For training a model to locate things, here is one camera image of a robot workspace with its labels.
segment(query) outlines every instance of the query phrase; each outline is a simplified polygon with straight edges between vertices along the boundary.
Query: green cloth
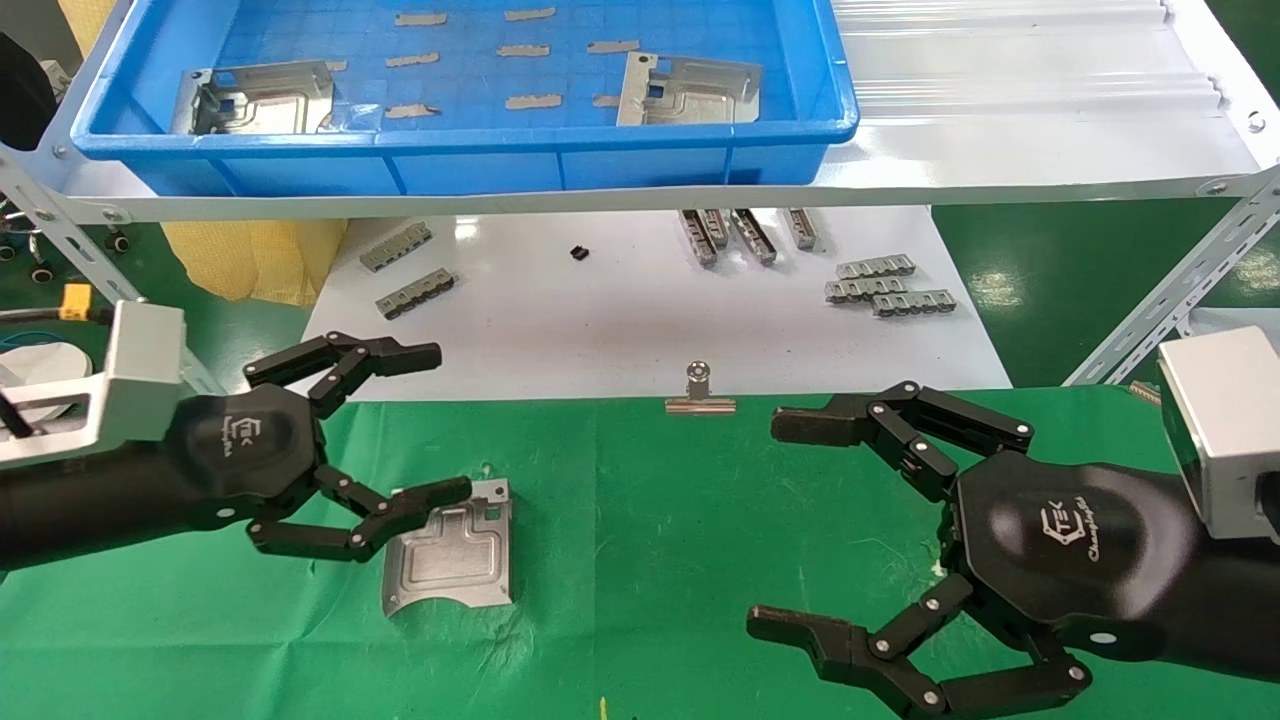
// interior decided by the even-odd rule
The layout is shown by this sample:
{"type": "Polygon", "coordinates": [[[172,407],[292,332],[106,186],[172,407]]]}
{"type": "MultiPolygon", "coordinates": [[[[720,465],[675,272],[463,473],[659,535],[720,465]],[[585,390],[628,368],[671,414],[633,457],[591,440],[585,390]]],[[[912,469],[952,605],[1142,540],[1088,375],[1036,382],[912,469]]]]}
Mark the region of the green cloth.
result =
{"type": "MultiPolygon", "coordinates": [[[[1121,389],[970,397],[1033,423],[1041,460],[1174,469],[1157,410],[1121,389]]],[[[511,480],[516,605],[388,620],[380,557],[265,557],[239,527],[168,538],[0,585],[0,719],[596,720],[604,697],[613,720],[888,720],[749,638],[746,610],[878,626],[936,582],[940,509],[867,448],[773,442],[787,401],[824,398],[722,418],[653,398],[348,406],[326,424],[332,461],[376,488],[485,465],[511,480]]],[[[351,524],[317,505],[305,520],[351,524]]],[[[1280,716],[1280,685],[1078,656],[1096,680],[1057,717],[1280,716]]],[[[961,618],[915,660],[941,679],[1025,656],[961,618]]]]}

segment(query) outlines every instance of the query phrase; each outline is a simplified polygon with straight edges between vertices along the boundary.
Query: white shelf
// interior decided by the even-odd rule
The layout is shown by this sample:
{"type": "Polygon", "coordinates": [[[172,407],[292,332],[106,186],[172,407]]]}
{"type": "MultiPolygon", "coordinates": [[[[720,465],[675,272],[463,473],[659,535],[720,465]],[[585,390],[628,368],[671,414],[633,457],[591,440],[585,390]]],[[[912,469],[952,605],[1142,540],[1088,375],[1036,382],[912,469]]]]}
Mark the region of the white shelf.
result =
{"type": "Polygon", "coordinates": [[[404,222],[356,220],[303,337],[440,343],[440,369],[371,378],[364,401],[673,397],[692,360],[710,364],[714,395],[879,391],[905,378],[1009,387],[928,209],[815,210],[814,252],[795,249],[773,210],[758,218],[778,247],[772,268],[737,240],[700,268],[666,210],[429,218],[435,237],[376,274],[360,252],[404,222]],[[575,245],[591,255],[575,261],[575,245]],[[919,265],[909,287],[950,290],[960,307],[877,319],[823,300],[837,263],[893,252],[919,265]],[[394,320],[376,311],[378,297],[439,266],[457,287],[394,320]]]}
{"type": "MultiPolygon", "coordinates": [[[[109,31],[118,28],[120,0],[109,31]]],[[[804,187],[466,197],[156,197],[67,128],[105,37],[28,172],[79,223],[1244,196],[1280,113],[1203,0],[835,0],[864,119],[804,187]],[[1261,132],[1252,132],[1266,124],[1261,132]],[[54,149],[61,158],[55,156],[54,149]]]]}

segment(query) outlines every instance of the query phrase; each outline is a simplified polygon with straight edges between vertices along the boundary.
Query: caster wheel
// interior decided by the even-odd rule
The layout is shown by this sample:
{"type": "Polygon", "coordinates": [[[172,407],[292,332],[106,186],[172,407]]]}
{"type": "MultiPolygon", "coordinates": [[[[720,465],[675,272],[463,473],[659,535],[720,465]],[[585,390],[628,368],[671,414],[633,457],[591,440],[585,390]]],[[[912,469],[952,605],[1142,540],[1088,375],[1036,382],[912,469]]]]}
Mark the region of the caster wheel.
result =
{"type": "Polygon", "coordinates": [[[31,269],[31,282],[33,283],[45,284],[47,282],[52,282],[52,279],[54,272],[45,263],[41,263],[31,269]]]}

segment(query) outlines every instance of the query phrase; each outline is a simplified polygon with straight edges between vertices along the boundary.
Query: blue plastic crate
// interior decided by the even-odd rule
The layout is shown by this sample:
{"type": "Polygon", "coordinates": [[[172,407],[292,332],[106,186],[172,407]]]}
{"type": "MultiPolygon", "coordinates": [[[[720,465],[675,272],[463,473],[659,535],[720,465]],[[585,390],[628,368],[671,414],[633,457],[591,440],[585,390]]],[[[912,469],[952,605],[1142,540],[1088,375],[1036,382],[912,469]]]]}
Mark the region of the blue plastic crate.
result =
{"type": "Polygon", "coordinates": [[[88,158],[120,160],[160,195],[472,195],[672,184],[803,184],[858,108],[829,0],[137,0],[72,131],[88,158]],[[507,22],[504,10],[554,6],[507,22]],[[399,13],[444,24],[397,27],[399,13]],[[626,54],[763,65],[754,123],[616,127],[626,54]],[[500,45],[550,45],[499,58],[500,45]],[[388,68],[389,56],[439,53],[388,68]],[[184,70],[346,61],[335,101],[372,105],[376,131],[166,135],[184,70]],[[559,94],[558,108],[507,97],[559,94]],[[388,119],[425,102],[439,115],[388,119]]]}

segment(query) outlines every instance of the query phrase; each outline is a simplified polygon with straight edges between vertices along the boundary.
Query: robotic hand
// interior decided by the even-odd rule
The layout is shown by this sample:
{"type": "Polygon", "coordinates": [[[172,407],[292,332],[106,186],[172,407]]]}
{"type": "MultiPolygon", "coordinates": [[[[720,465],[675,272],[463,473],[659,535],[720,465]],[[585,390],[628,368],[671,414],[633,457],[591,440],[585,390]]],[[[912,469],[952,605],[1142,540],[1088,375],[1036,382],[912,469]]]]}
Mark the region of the robotic hand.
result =
{"type": "MultiPolygon", "coordinates": [[[[164,400],[156,400],[157,388],[180,384],[177,363],[170,384],[140,379],[143,369],[155,366],[155,356],[172,351],[177,359],[180,340],[175,346],[140,346],[132,354],[119,342],[128,332],[154,336],[174,314],[180,337],[179,311],[141,304],[118,306],[118,332],[102,384],[73,388],[84,393],[73,397],[88,398],[91,437],[84,436],[84,428],[36,428],[33,433],[27,428],[0,443],[9,454],[0,457],[9,460],[8,466],[0,462],[5,468],[0,470],[0,575],[244,520],[250,539],[265,553],[364,562],[393,537],[421,528],[434,509],[471,496],[471,482],[460,477],[384,497],[325,459],[320,420],[370,375],[438,368],[440,347],[435,343],[403,347],[392,338],[329,333],[247,365],[244,377],[252,389],[243,395],[177,401],[172,420],[169,415],[160,418],[168,427],[160,428],[157,439],[106,442],[113,428],[138,437],[138,425],[155,415],[138,405],[140,398],[163,406],[164,400]],[[129,325],[129,318],[137,322],[129,325]],[[306,397],[283,387],[326,368],[333,369],[306,397]],[[87,387],[99,388],[92,393],[101,391],[101,397],[81,389],[87,387]],[[133,397],[113,405],[113,393],[133,397]],[[134,421],[128,418],[131,411],[134,421]],[[122,429],[122,423],[129,427],[122,429]],[[360,523],[351,530],[287,523],[317,491],[360,523]]],[[[35,388],[12,388],[14,396],[23,392],[35,388]]]]}
{"type": "MultiPolygon", "coordinates": [[[[878,632],[755,606],[748,633],[803,648],[820,679],[869,689],[913,719],[1065,705],[1092,682],[1065,648],[1280,682],[1280,643],[1258,637],[1280,628],[1280,546],[1211,537],[1179,475],[1032,460],[1033,433],[910,382],[874,396],[837,395],[817,410],[777,410],[776,439],[867,445],[941,502],[947,577],[878,632]],[[925,436],[984,460],[960,473],[925,436]],[[941,683],[919,673],[910,655],[961,611],[1025,651],[1030,665],[941,683]]],[[[1260,500],[1270,506],[1276,496],[1260,500]]]]}

